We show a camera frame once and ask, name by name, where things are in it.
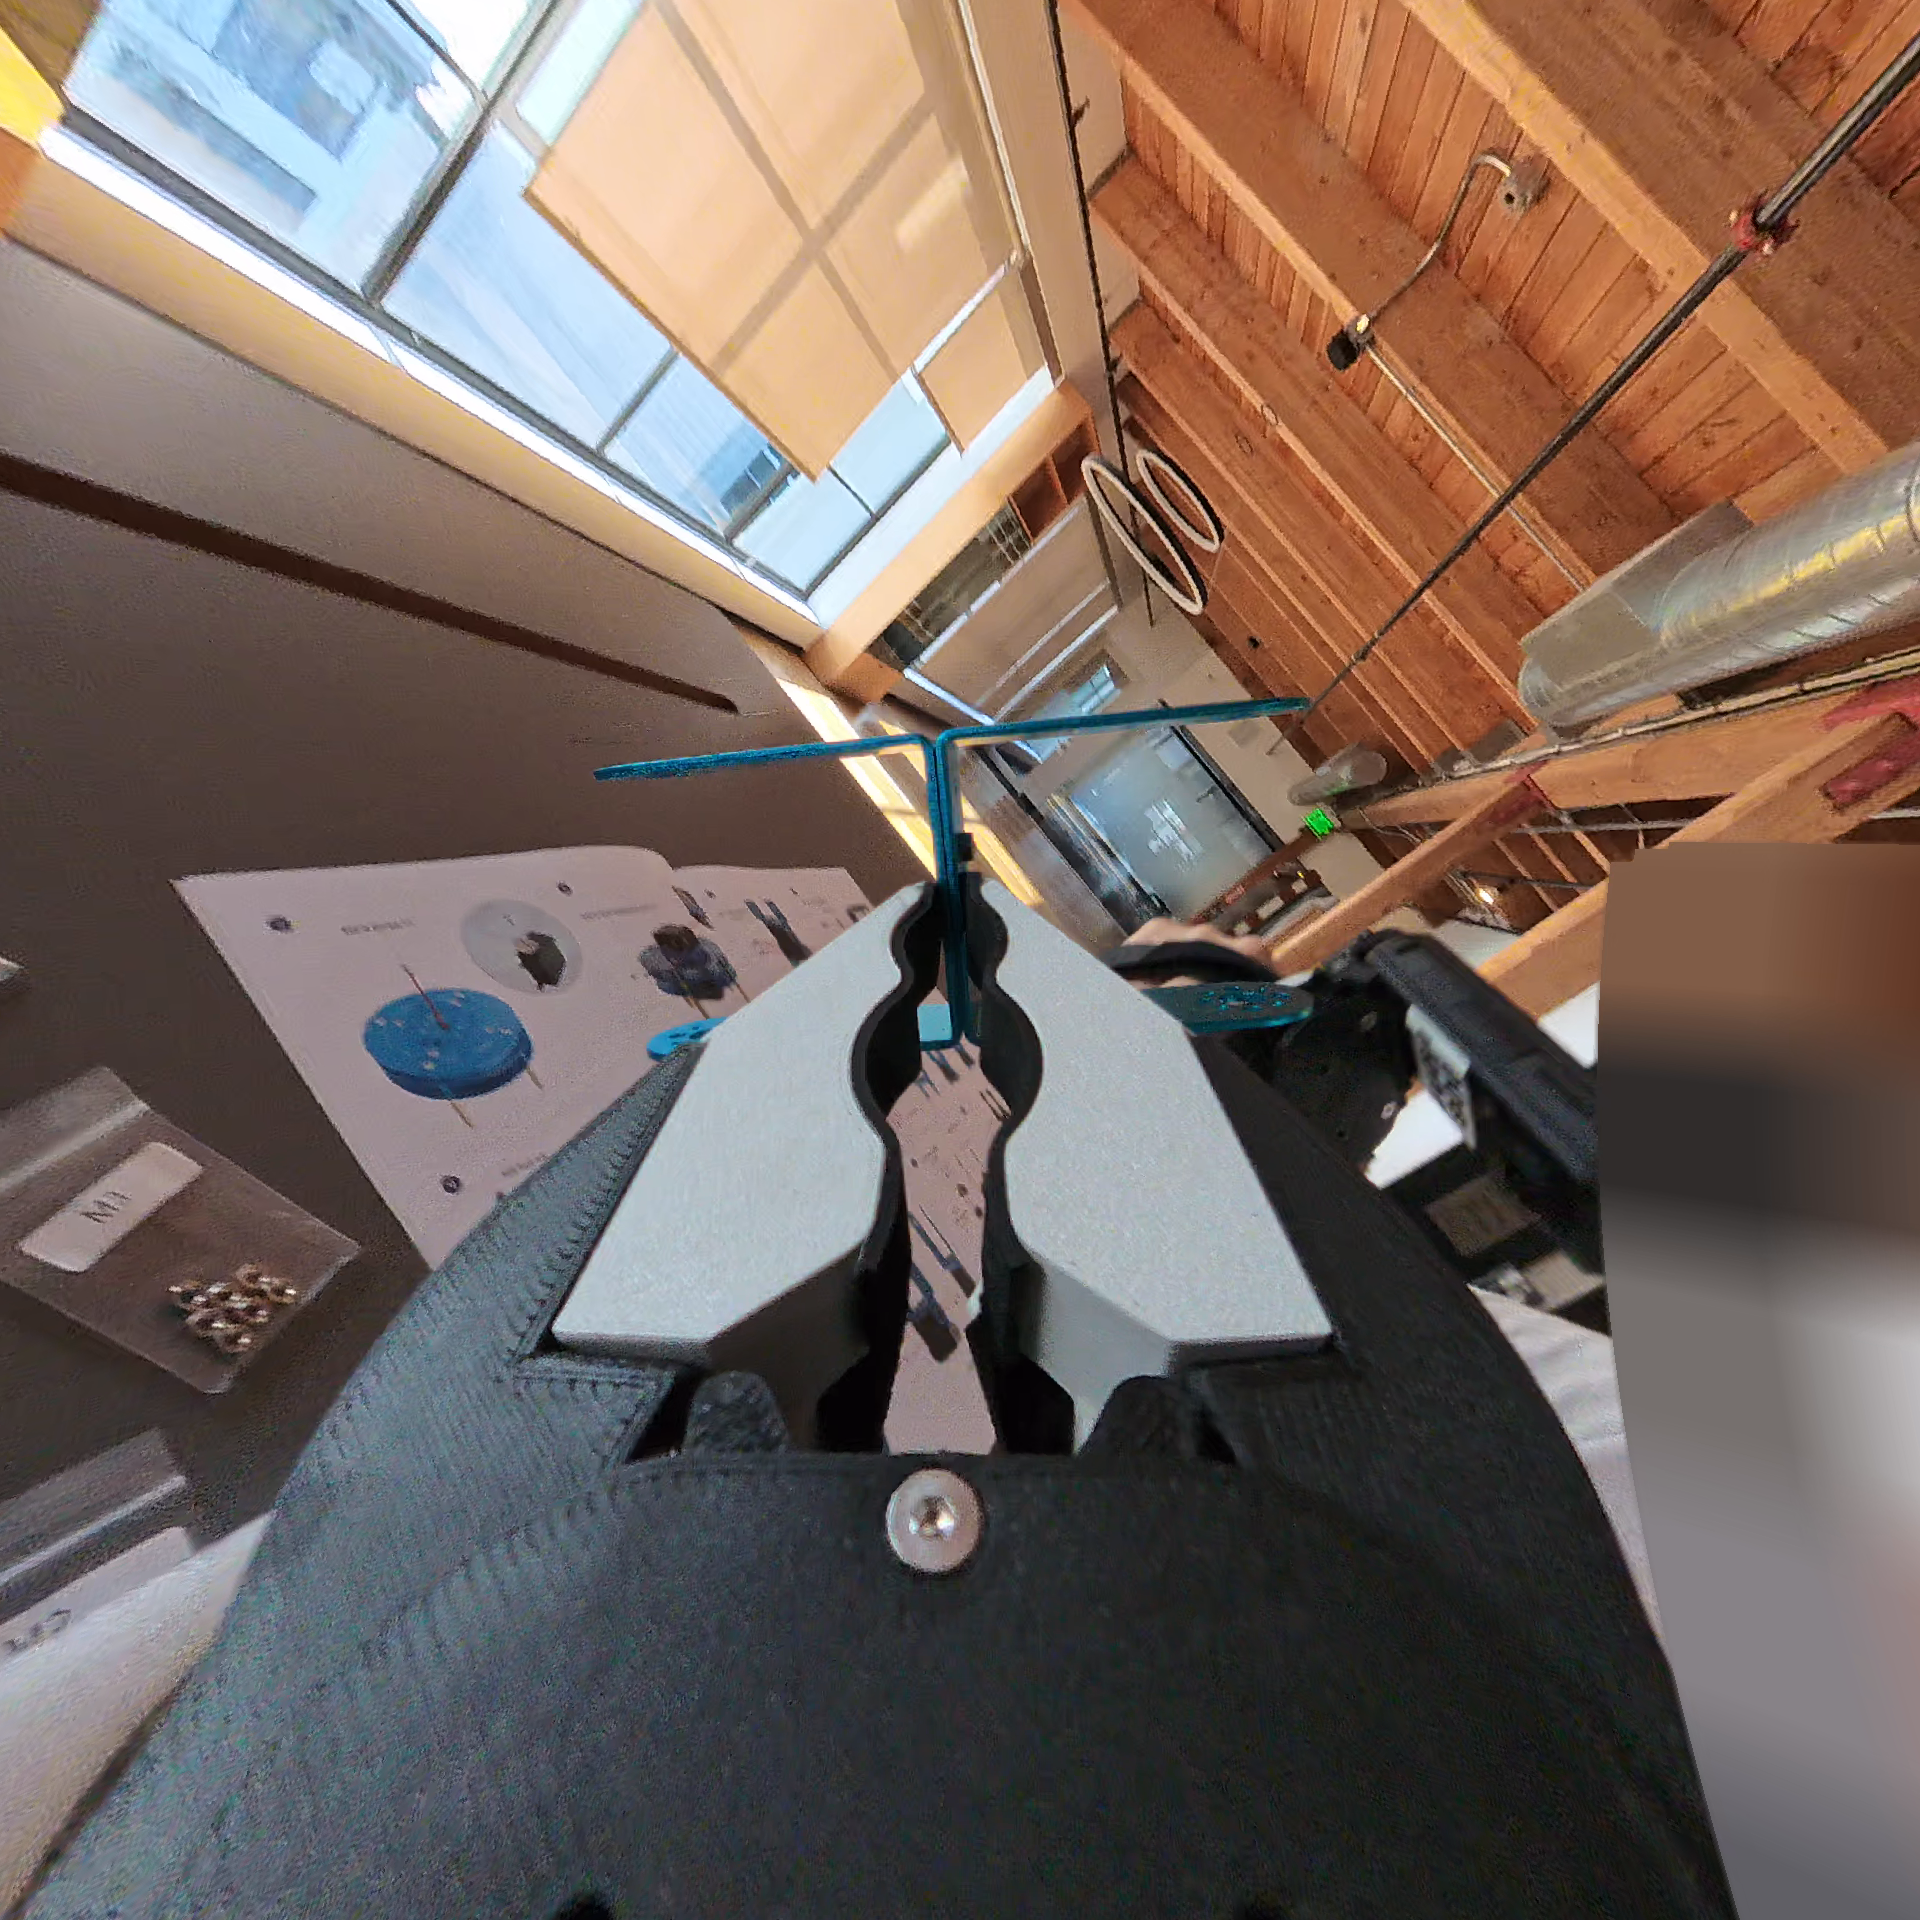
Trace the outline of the printed assembly instruction sheet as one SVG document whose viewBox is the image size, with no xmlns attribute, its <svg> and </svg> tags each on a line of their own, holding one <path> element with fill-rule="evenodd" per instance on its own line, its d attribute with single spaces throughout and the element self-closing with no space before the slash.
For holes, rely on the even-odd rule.
<svg viewBox="0 0 1920 1920">
<path fill-rule="evenodd" d="M 843 872 L 673 872 L 603 844 L 191 877 L 179 893 L 421 1255 L 546 1267 L 521 1351 L 668 1383 L 708 1377 L 569 1352 L 550 1326 L 696 1050 L 897 895 Z M 939 1348 L 967 1324 L 937 1274 L 970 1281 L 999 1117 L 969 1050 L 922 1052 L 891 1113 L 910 1276 L 880 1449 L 906 1449 L 915 1393 L 956 1371 Z"/>
</svg>

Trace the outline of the silver air duct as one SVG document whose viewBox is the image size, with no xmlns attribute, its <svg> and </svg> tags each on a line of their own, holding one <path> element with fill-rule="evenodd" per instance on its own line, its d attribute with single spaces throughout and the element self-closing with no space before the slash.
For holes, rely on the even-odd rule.
<svg viewBox="0 0 1920 1920">
<path fill-rule="evenodd" d="M 1567 733 L 1916 622 L 1919 445 L 1752 522 L 1719 501 L 1547 618 L 1518 699 Z"/>
</svg>

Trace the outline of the beige roller blind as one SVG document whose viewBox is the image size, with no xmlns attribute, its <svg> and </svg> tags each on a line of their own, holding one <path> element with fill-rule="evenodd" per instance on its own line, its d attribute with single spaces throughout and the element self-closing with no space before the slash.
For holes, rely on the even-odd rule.
<svg viewBox="0 0 1920 1920">
<path fill-rule="evenodd" d="M 956 5 L 643 5 L 526 197 L 807 479 L 908 376 L 970 446 L 1046 369 Z"/>
</svg>

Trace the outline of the large glass window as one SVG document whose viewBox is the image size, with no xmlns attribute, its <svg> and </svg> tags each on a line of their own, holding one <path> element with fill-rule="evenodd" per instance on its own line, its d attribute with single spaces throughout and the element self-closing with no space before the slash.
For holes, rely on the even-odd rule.
<svg viewBox="0 0 1920 1920">
<path fill-rule="evenodd" d="M 807 479 L 526 192 L 639 3 L 104 5 L 70 95 L 86 135 L 260 245 L 405 363 L 482 398 L 687 541 L 809 601 L 970 446 L 908 376 Z"/>
</svg>

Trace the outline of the blue metal bracket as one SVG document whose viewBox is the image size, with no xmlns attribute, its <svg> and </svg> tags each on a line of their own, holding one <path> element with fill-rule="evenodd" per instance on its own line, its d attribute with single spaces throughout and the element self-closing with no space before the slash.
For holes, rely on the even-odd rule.
<svg viewBox="0 0 1920 1920">
<path fill-rule="evenodd" d="M 983 722 L 924 735 L 859 737 L 843 742 L 796 744 L 758 751 L 714 756 L 679 756 L 603 766 L 594 781 L 657 781 L 708 772 L 773 766 L 801 760 L 852 761 L 886 754 L 915 754 L 924 761 L 927 824 L 935 855 L 935 890 L 942 905 L 943 988 L 945 1000 L 920 1007 L 920 1044 L 942 1052 L 978 1041 L 978 1018 L 973 1005 L 973 936 L 969 912 L 973 900 L 973 837 L 963 829 L 963 803 L 952 757 L 960 747 L 987 747 L 1031 737 L 1068 737 L 1078 733 L 1138 733 L 1171 726 L 1226 724 L 1246 718 L 1296 715 L 1307 709 L 1303 699 L 1262 699 L 1111 711 L 1093 716 L 1043 718 L 1037 722 Z M 1167 987 L 1153 990 L 1158 1005 L 1196 1037 L 1289 1027 L 1307 1021 L 1312 996 L 1282 982 L 1245 982 L 1238 987 Z"/>
</svg>

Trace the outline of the person's white shirt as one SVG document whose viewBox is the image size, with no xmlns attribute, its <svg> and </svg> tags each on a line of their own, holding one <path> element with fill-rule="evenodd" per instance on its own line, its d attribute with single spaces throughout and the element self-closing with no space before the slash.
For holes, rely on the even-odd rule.
<svg viewBox="0 0 1920 1920">
<path fill-rule="evenodd" d="M 1631 1505 L 1614 1339 L 1498 1294 L 1471 1294 L 1547 1397 L 1608 1511 L 1622 1497 Z"/>
</svg>

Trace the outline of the group of clear screw bags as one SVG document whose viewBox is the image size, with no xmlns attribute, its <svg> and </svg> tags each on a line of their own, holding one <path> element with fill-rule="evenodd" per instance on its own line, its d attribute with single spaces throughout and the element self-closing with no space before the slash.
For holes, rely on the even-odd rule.
<svg viewBox="0 0 1920 1920">
<path fill-rule="evenodd" d="M 418 1276 L 237 1021 L 4 987 L 4 1618 L 261 1519 Z"/>
</svg>

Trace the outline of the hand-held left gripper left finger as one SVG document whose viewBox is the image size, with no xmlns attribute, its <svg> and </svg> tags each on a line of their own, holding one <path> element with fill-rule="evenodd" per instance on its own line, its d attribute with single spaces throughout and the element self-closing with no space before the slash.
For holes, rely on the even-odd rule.
<svg viewBox="0 0 1920 1920">
<path fill-rule="evenodd" d="M 891 1113 L 942 969 L 931 883 L 872 907 L 695 1053 L 550 1332 L 762 1378 L 796 1442 L 884 1448 L 910 1253 Z"/>
</svg>

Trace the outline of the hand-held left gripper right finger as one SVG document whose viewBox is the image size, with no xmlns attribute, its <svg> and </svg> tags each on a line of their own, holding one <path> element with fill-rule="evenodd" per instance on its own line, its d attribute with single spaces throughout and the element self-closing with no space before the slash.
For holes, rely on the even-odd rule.
<svg viewBox="0 0 1920 1920">
<path fill-rule="evenodd" d="M 1006 1111 L 983 1179 L 970 1332 L 1003 1451 L 1075 1451 L 1131 1381 L 1331 1346 L 1185 1027 L 977 877 L 969 1016 Z"/>
</svg>

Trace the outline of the dark grey desk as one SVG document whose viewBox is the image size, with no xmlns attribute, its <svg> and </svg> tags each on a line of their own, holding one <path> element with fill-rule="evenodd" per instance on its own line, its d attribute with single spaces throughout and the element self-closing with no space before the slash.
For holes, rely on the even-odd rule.
<svg viewBox="0 0 1920 1920">
<path fill-rule="evenodd" d="M 4 496 L 4 1107 L 114 1070 L 362 1255 L 228 1395 L 4 1290 L 4 1497 L 164 1433 L 218 1539 L 268 1511 L 424 1265 L 176 877 L 577 844 L 677 868 L 920 863 L 825 763 L 597 783 L 605 763 L 803 733 Z"/>
</svg>

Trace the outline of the light grey desk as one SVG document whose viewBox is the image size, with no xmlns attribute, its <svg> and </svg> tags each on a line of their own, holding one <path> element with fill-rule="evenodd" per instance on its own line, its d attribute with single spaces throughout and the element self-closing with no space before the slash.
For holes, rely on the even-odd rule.
<svg viewBox="0 0 1920 1920">
<path fill-rule="evenodd" d="M 716 608 L 4 244 L 4 453 L 389 588 L 793 715 Z"/>
</svg>

